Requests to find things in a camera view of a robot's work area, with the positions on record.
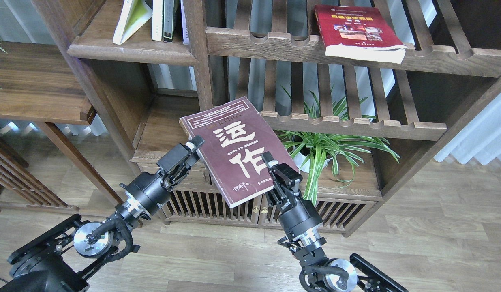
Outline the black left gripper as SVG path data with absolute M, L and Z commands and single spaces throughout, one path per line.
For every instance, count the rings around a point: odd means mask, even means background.
M 119 205 L 122 217 L 151 217 L 170 200 L 171 191 L 199 160 L 197 149 L 205 140 L 195 135 L 185 144 L 178 144 L 158 160 L 158 171 L 141 173 L 125 189 L 127 200 Z

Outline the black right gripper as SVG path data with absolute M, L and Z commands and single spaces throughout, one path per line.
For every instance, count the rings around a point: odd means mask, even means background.
M 273 168 L 270 174 L 274 187 L 266 198 L 269 207 L 277 206 L 280 211 L 278 220 L 285 236 L 278 244 L 324 244 L 325 239 L 317 231 L 322 218 L 313 203 L 305 200 L 299 191 L 301 174 L 288 164 L 279 164 L 271 152 L 264 152 L 261 157 L 268 169 Z

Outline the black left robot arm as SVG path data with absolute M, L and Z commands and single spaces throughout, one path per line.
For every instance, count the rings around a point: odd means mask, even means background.
M 82 221 L 74 214 L 13 252 L 11 281 L 1 292 L 85 292 L 88 279 L 104 265 L 137 253 L 132 231 L 150 220 L 170 200 L 171 191 L 199 160 L 204 139 L 197 135 L 167 152 L 154 174 L 143 172 L 122 185 L 127 200 L 103 222 Z

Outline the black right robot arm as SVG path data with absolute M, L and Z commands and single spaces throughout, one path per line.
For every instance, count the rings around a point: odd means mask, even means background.
M 322 248 L 326 240 L 317 230 L 323 220 L 299 191 L 301 174 L 285 163 L 280 164 L 270 152 L 263 153 L 262 159 L 273 182 L 266 198 L 270 207 L 278 207 L 278 221 L 285 232 L 278 244 L 288 248 L 299 261 L 299 281 L 304 290 L 350 292 L 360 287 L 365 292 L 406 291 L 358 254 L 353 253 L 349 260 L 329 259 Z

